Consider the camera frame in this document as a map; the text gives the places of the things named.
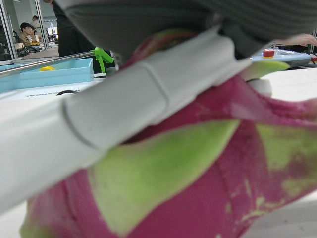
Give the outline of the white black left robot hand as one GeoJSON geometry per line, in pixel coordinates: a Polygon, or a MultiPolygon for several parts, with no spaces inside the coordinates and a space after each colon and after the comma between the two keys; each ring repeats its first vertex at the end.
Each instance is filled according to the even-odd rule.
{"type": "Polygon", "coordinates": [[[6,212],[161,122],[250,64],[274,39],[317,27],[314,0],[60,0],[94,45],[130,57],[166,28],[198,35],[83,92],[0,125],[0,210],[6,212]]]}

